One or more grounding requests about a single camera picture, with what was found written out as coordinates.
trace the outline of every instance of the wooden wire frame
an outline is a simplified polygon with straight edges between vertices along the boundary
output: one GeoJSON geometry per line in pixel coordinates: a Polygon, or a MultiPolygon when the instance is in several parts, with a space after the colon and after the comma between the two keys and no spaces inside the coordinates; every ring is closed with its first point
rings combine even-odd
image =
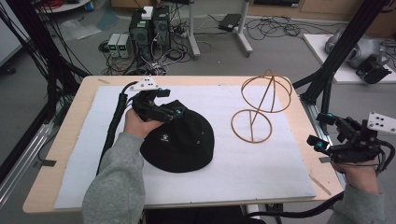
{"type": "Polygon", "coordinates": [[[270,121],[263,113],[261,113],[259,110],[252,110],[252,109],[244,109],[244,110],[240,110],[240,111],[236,112],[236,113],[233,115],[233,118],[231,119],[231,127],[232,127],[232,129],[233,129],[233,132],[236,134],[236,136],[238,136],[240,139],[242,139],[242,140],[244,140],[244,141],[246,141],[246,142],[249,142],[249,143],[261,143],[261,142],[264,142],[264,141],[266,141],[268,138],[271,137],[271,134],[272,134],[272,131],[273,131],[273,127],[272,127],[271,121],[270,121]],[[237,116],[238,114],[240,114],[240,113],[242,113],[242,112],[249,112],[249,117],[250,117],[250,138],[251,138],[251,139],[247,139],[247,138],[243,137],[242,135],[238,134],[238,132],[236,131],[235,127],[233,126],[233,121],[234,121],[234,119],[236,118],[236,116],[237,116]],[[254,112],[254,113],[255,113],[253,119],[251,118],[251,112],[254,112]],[[269,132],[268,135],[267,135],[265,138],[263,138],[262,140],[255,141],[255,140],[254,140],[254,132],[253,132],[253,123],[254,123],[254,121],[256,120],[256,117],[257,117],[258,114],[260,114],[261,116],[263,116],[263,117],[268,121],[268,124],[269,124],[269,126],[270,126],[270,132],[269,132]]]}
{"type": "Polygon", "coordinates": [[[271,75],[271,76],[263,75],[263,76],[259,76],[259,77],[252,77],[252,78],[249,78],[248,80],[246,80],[246,81],[242,84],[241,93],[242,93],[242,97],[244,98],[245,102],[246,102],[248,105],[250,105],[251,107],[255,108],[256,110],[261,111],[261,112],[265,112],[265,113],[279,113],[279,112],[281,112],[281,111],[286,110],[286,109],[289,107],[289,105],[290,105],[290,103],[291,103],[291,90],[292,90],[292,88],[291,88],[291,83],[290,83],[285,77],[281,77],[281,76],[277,76],[277,75],[271,75]],[[285,81],[289,84],[289,89],[286,88],[285,85],[283,85],[280,81],[277,81],[277,80],[276,80],[276,77],[285,80],[285,81]],[[269,79],[270,82],[269,82],[269,84],[268,84],[268,86],[267,86],[267,89],[265,90],[264,95],[262,96],[262,100],[260,101],[260,105],[256,107],[256,106],[253,105],[251,102],[249,102],[248,99],[245,97],[244,89],[245,89],[245,87],[246,87],[250,82],[252,82],[252,81],[254,81],[254,80],[258,79],[258,78],[269,79]],[[268,92],[269,89],[270,89],[271,83],[274,83],[274,97],[273,97],[273,100],[272,100],[271,110],[268,111],[268,110],[263,110],[263,109],[261,109],[261,107],[262,107],[262,102],[264,101],[265,96],[267,95],[267,92],[268,92]],[[280,85],[280,86],[288,93],[288,96],[289,96],[288,104],[287,104],[286,106],[284,106],[283,108],[279,109],[279,110],[274,110],[274,104],[275,104],[275,98],[276,98],[276,83],[277,83],[278,85],[280,85]]]}

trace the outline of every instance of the gray floor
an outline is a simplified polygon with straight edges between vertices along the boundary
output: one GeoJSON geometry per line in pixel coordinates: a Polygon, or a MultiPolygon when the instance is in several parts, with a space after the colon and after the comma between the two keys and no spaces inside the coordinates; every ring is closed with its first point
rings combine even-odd
{"type": "MultiPolygon", "coordinates": [[[[83,25],[97,24],[108,10],[106,5],[94,12],[86,12],[82,8],[58,13],[56,17],[59,22],[84,19],[83,25]]],[[[195,20],[195,27],[198,27],[208,17],[201,17],[195,20]]],[[[81,62],[95,75],[100,75],[106,68],[106,60],[98,45],[109,38],[112,33],[124,33],[127,31],[129,21],[120,19],[114,26],[99,34],[81,40],[69,40],[67,45],[72,49],[81,62]]],[[[203,27],[214,27],[213,21],[205,23],[203,27]]],[[[323,27],[334,32],[339,26],[323,27]]],[[[308,28],[312,33],[318,30],[308,28]]],[[[211,30],[201,30],[201,32],[214,32],[211,30]]],[[[319,69],[320,64],[306,43],[297,37],[283,36],[277,38],[266,37],[264,40],[252,40],[247,35],[247,39],[254,49],[250,57],[240,49],[237,39],[232,34],[228,35],[197,35],[196,39],[200,47],[202,56],[199,60],[191,60],[187,63],[175,63],[169,66],[168,76],[258,76],[267,69],[288,77],[292,82],[300,80],[319,69]]],[[[24,131],[29,127],[42,106],[46,103],[46,82],[35,68],[29,56],[21,51],[11,59],[16,67],[16,74],[6,74],[2,71],[0,75],[0,162],[3,162],[9,151],[19,141],[24,131]]],[[[362,85],[350,84],[332,86],[332,99],[330,111],[340,117],[353,117],[357,121],[368,118],[370,111],[396,118],[396,106],[393,103],[395,95],[395,84],[362,85]]],[[[297,90],[303,93],[306,87],[297,90]]],[[[333,142],[336,133],[331,129],[333,142]]],[[[396,146],[394,135],[381,133],[382,140],[389,141],[396,146]]],[[[49,147],[44,148],[44,155],[49,147]]],[[[22,205],[32,186],[39,169],[32,167],[27,171],[20,184],[15,188],[13,194],[8,198],[5,206],[0,210],[0,222],[10,223],[81,223],[80,213],[59,213],[59,214],[25,214],[22,205]]],[[[396,223],[396,164],[393,162],[388,170],[379,177],[380,188],[387,194],[386,213],[389,223],[396,223]]],[[[288,203],[285,204],[286,211],[304,211],[318,205],[318,203],[288,203]]],[[[325,223],[330,211],[316,217],[308,219],[288,219],[282,218],[283,223],[325,223]]]]}

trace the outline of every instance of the wooden table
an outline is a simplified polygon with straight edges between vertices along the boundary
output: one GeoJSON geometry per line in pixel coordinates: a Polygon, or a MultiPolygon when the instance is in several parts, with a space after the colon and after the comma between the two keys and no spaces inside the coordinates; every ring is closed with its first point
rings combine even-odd
{"type": "MultiPolygon", "coordinates": [[[[57,199],[62,185],[64,168],[68,158],[78,140],[79,131],[90,111],[93,98],[100,86],[125,86],[132,81],[138,81],[142,77],[85,77],[78,93],[71,105],[62,127],[60,128],[53,145],[47,156],[47,160],[57,161],[54,167],[43,166],[32,186],[32,189],[23,205],[26,213],[57,212],[53,205],[57,199]]],[[[236,85],[241,86],[249,77],[155,77],[160,86],[203,86],[203,85],[236,85]]],[[[277,95],[281,104],[289,100],[287,94],[277,95]]],[[[279,199],[268,203],[291,203],[300,201],[323,201],[331,198],[343,189],[329,163],[320,163],[317,153],[305,141],[309,134],[315,135],[315,131],[305,114],[300,100],[293,90],[290,107],[284,111],[293,136],[306,163],[308,173],[313,181],[317,196],[312,199],[279,199]]]]}

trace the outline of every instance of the computer tower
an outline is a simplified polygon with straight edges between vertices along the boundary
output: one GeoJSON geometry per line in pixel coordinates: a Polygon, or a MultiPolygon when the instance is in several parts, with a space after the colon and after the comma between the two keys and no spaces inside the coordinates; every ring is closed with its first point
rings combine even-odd
{"type": "Polygon", "coordinates": [[[169,6],[154,8],[152,22],[154,25],[154,34],[157,39],[157,49],[170,49],[171,32],[169,21],[169,6]]]}
{"type": "Polygon", "coordinates": [[[142,12],[139,10],[135,11],[132,15],[131,24],[129,25],[129,34],[134,47],[134,55],[141,50],[142,56],[146,60],[152,60],[151,44],[153,44],[153,49],[155,49],[155,43],[152,43],[152,21],[142,20],[142,12]]]}

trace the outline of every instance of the person's left hand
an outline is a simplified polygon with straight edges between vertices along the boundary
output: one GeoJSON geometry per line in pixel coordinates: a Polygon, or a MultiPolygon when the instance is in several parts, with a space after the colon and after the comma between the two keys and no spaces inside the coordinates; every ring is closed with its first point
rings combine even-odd
{"type": "Polygon", "coordinates": [[[124,132],[145,138],[152,130],[160,127],[163,123],[157,120],[143,121],[131,108],[126,112],[124,132]]]}

